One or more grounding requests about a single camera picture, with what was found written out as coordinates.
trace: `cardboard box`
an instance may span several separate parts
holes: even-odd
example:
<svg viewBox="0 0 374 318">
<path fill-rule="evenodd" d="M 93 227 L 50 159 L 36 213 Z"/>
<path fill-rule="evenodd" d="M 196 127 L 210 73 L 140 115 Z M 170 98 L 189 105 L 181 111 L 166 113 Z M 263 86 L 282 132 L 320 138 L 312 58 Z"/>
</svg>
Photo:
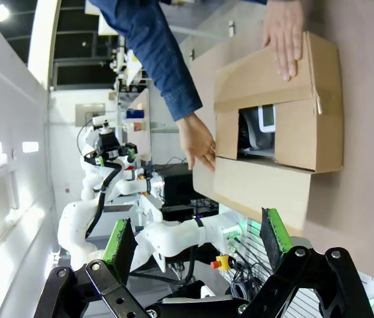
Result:
<svg viewBox="0 0 374 318">
<path fill-rule="evenodd" d="M 308 32 L 303 44 L 291 81 L 276 74 L 266 48 L 220 69 L 214 89 L 215 194 L 258 221 L 261 207 L 275 207 L 294 233 L 303 229 L 311 175 L 338 171 L 343 160 L 338 49 Z M 275 160 L 239 158 L 239 110 L 268 104 L 277 104 Z"/>
</svg>

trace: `person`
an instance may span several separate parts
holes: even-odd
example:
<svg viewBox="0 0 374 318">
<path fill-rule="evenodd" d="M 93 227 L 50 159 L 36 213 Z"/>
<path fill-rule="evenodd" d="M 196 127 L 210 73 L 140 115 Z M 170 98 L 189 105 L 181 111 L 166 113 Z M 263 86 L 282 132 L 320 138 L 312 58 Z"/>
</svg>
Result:
<svg viewBox="0 0 374 318">
<path fill-rule="evenodd" d="M 215 168 L 216 144 L 195 111 L 199 94 L 157 0 L 90 0 L 107 24 L 126 39 L 160 90 L 173 120 L 179 127 L 181 148 L 189 169 L 195 160 Z M 269 0 L 264 17 L 263 46 L 272 46 L 278 74 L 285 80 L 297 74 L 302 54 L 303 8 L 301 0 Z"/>
</svg>

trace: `wire rack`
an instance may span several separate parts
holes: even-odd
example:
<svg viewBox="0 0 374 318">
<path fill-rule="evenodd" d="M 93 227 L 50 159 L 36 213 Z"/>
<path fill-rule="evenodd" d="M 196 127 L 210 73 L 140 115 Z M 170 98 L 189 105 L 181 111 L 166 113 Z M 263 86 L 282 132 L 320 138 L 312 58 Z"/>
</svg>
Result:
<svg viewBox="0 0 374 318">
<path fill-rule="evenodd" d="M 244 256 L 248 259 L 250 264 L 256 262 L 262 263 L 266 268 L 271 268 L 269 259 L 267 258 L 265 247 L 259 236 L 260 234 L 260 223 L 248 219 L 247 222 L 247 233 L 246 233 L 246 246 L 253 252 L 245 251 Z M 261 281 L 265 282 L 269 274 L 262 269 L 261 266 L 253 267 L 254 275 L 256 275 Z M 231 282 L 235 271 L 230 270 L 227 272 L 221 272 L 224 278 Z M 293 302 L 290 304 L 287 312 L 284 314 L 285 318 L 320 318 L 319 314 L 319 300 L 312 290 L 300 289 Z"/>
</svg>

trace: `screw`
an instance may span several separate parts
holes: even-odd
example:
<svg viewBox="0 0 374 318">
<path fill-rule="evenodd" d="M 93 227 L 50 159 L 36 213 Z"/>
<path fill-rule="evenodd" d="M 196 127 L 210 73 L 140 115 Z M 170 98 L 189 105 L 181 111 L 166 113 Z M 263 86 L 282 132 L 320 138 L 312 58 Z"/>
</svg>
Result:
<svg viewBox="0 0 374 318">
<path fill-rule="evenodd" d="M 302 248 L 299 248 L 295 251 L 295 255 L 298 257 L 303 257 L 304 255 L 306 255 L 306 252 Z"/>
<path fill-rule="evenodd" d="M 335 251 L 333 251 L 333 252 L 331 253 L 331 256 L 332 256 L 333 258 L 340 258 L 340 257 L 341 257 L 341 253 L 340 253 L 339 250 L 335 250 Z"/>
<path fill-rule="evenodd" d="M 151 318 L 158 318 L 158 317 L 159 317 L 157 311 L 156 311 L 156 310 L 153 310 L 153 309 L 149 309 L 149 310 L 147 310 L 147 314 L 148 314 Z"/>
<path fill-rule="evenodd" d="M 246 305 L 246 304 L 243 304 L 243 305 L 239 306 L 239 308 L 238 308 L 238 313 L 239 313 L 240 315 L 242 315 L 242 313 L 245 312 L 246 308 L 247 308 L 247 305 Z"/>
</svg>

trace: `denim shirt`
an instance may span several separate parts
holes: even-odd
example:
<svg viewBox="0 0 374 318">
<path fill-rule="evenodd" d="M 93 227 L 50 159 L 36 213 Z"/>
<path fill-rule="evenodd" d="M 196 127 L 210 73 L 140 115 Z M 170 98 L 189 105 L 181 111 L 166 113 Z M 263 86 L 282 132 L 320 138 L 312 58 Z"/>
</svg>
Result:
<svg viewBox="0 0 374 318">
<path fill-rule="evenodd" d="M 126 39 L 153 79 L 174 121 L 203 105 L 157 0 L 90 0 Z"/>
</svg>

